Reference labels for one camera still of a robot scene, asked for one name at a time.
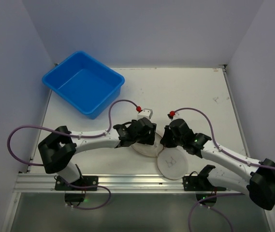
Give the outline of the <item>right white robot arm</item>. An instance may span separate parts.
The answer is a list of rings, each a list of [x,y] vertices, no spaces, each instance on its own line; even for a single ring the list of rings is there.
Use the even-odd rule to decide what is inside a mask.
[[[228,150],[210,136],[194,133],[181,118],[164,127],[160,142],[166,148],[180,146],[191,155],[214,162],[200,172],[211,186],[247,195],[265,210],[275,206],[275,163],[272,160],[259,161]]]

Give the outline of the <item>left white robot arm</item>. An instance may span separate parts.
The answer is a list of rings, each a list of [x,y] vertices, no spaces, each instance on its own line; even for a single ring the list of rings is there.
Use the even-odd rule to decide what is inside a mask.
[[[146,117],[117,124],[102,136],[95,132],[76,132],[60,126],[38,144],[44,170],[47,174],[57,174],[68,183],[81,179],[77,165],[71,162],[75,154],[100,149],[129,147],[135,143],[153,145],[157,125]]]

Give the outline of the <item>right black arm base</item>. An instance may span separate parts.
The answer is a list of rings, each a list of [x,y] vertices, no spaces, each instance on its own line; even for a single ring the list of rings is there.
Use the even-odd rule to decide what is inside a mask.
[[[217,191],[226,191],[224,187],[215,187],[207,179],[211,170],[215,169],[214,165],[206,165],[199,173],[191,172],[189,175],[182,177],[184,191],[195,191],[196,200],[203,200],[202,205],[214,206],[216,198],[207,200],[206,198],[215,196]]]

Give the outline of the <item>round beige mesh laundry bag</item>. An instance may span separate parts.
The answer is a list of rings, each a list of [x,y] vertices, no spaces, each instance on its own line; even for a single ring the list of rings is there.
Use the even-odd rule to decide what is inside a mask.
[[[162,136],[156,132],[154,144],[160,144]],[[159,148],[154,145],[135,143],[131,146],[137,153],[156,161],[160,173],[169,180],[178,180],[188,172],[188,160],[178,148]]]

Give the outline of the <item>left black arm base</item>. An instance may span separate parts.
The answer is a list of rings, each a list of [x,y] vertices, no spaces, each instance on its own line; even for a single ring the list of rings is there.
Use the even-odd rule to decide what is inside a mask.
[[[96,191],[99,183],[99,178],[95,175],[83,175],[71,184],[66,184],[60,176],[55,176],[54,179],[55,190],[65,191],[65,203],[74,206],[79,206],[86,199],[86,191]]]

